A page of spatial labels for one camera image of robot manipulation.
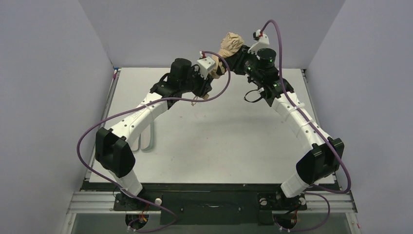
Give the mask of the beige patterned umbrella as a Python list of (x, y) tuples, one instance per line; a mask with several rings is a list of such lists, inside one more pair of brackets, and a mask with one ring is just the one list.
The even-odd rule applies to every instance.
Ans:
[[(221, 40), (220, 49), (217, 52), (217, 55), (210, 56), (216, 62), (215, 68), (209, 73), (213, 79), (219, 79), (228, 71), (228, 68), (226, 68), (225, 64), (221, 61), (220, 58), (226, 59), (227, 57), (234, 55), (242, 45), (244, 45), (244, 40), (242, 39), (242, 37), (233, 32), (228, 32), (227, 35)], [(196, 100), (198, 100), (199, 98), (207, 100), (209, 99), (209, 94), (205, 95), (204, 97), (195, 96), (193, 98), (194, 101), (191, 102), (191, 106), (196, 105)]]

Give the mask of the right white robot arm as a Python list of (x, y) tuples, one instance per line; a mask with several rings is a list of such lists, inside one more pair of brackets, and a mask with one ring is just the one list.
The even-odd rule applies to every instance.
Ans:
[(262, 48), (252, 54), (248, 50), (243, 45), (226, 58), (226, 62), (230, 71), (246, 75), (248, 82), (257, 86), (261, 99), (283, 118), (301, 143), (305, 155), (297, 162), (293, 174), (281, 184), (284, 197), (296, 197), (339, 169), (344, 143), (340, 138), (331, 138), (309, 116), (294, 88), (275, 67), (276, 51)]

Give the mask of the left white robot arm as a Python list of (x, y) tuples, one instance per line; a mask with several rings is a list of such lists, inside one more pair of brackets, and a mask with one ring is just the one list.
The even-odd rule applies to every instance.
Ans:
[(216, 62), (211, 57), (201, 58), (195, 64), (185, 58), (175, 59), (170, 71), (151, 87), (138, 105), (138, 111), (122, 118), (112, 127), (102, 127), (96, 132), (95, 159), (124, 191), (139, 195), (143, 190), (133, 170), (136, 159), (131, 144), (183, 94), (193, 93), (202, 98), (210, 92), (210, 73), (215, 67)]

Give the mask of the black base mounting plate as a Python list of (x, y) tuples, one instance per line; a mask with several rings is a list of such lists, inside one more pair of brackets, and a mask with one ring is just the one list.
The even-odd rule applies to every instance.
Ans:
[[(281, 194), (278, 184), (144, 183), (137, 198), (123, 194), (108, 183), (85, 182), (80, 192), (112, 192), (116, 211), (160, 211), (166, 225), (273, 225), (294, 222), (296, 213), (307, 210), (304, 196)], [(150, 214), (126, 214), (126, 220)]]

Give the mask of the aluminium rail frame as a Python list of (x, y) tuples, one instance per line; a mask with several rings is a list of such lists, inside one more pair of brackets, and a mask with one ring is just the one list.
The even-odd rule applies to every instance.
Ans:
[[(345, 214), (350, 233), (360, 234), (361, 228), (357, 220), (356, 205), (351, 193), (333, 194), (326, 191), (308, 192), (304, 199), (306, 200), (307, 210), (304, 213), (325, 213), (327, 212), (327, 203), (330, 204), (330, 214)], [(63, 234), (68, 234), (73, 229), (76, 214), (133, 214), (140, 213), (159, 215), (160, 211), (137, 210), (137, 211), (116, 211), (114, 193), (112, 192), (74, 192), (67, 210), (65, 224), (62, 229)]]

